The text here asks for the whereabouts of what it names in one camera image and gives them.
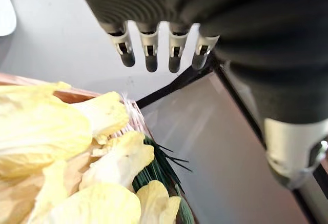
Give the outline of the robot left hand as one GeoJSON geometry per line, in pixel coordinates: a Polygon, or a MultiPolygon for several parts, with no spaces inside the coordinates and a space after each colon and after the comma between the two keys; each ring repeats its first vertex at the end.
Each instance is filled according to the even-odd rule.
{"type": "Polygon", "coordinates": [[[285,187],[302,185],[324,158],[327,136],[327,0],[86,0],[112,35],[128,20],[184,33],[199,24],[213,49],[251,90],[266,156],[285,187]]]}

